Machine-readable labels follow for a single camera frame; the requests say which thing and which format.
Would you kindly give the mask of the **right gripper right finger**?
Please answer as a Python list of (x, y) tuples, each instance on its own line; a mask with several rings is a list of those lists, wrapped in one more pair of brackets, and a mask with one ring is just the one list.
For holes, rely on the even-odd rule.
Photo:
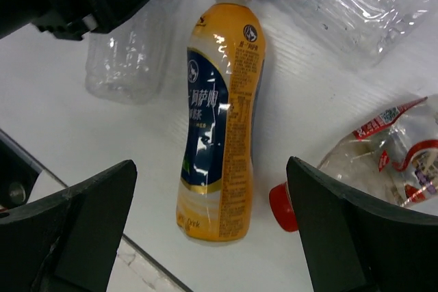
[(437, 290), (437, 217), (340, 183), (298, 157), (286, 170), (314, 291)]

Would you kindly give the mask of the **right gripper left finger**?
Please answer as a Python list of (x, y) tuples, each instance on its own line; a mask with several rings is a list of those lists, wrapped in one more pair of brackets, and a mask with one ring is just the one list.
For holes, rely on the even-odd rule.
[(138, 171), (122, 161), (1, 213), (2, 291), (106, 291)]

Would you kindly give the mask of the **red cap crushed bottle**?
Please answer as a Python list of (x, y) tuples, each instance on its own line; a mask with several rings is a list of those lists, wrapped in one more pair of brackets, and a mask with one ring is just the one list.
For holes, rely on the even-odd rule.
[(437, 95), (390, 107), (341, 139), (323, 173), (389, 203), (437, 196)]

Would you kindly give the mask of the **clear bottle white cap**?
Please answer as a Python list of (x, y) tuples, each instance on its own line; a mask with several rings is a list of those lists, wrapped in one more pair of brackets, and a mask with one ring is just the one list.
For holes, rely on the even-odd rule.
[(168, 8), (149, 1), (109, 34), (90, 34), (85, 87), (100, 99), (143, 105), (159, 92), (168, 41)]

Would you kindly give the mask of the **orange milk tea bottle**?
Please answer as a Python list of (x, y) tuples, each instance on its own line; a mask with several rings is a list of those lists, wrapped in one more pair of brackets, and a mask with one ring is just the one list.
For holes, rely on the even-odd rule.
[(252, 129), (266, 38), (250, 0), (214, 0), (187, 47), (188, 135), (176, 221), (191, 238), (230, 242), (248, 232)]

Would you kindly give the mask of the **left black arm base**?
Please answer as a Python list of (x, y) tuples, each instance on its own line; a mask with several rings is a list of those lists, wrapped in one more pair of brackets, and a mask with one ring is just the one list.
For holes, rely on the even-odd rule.
[(41, 172), (22, 148), (1, 141), (1, 212), (26, 204)]

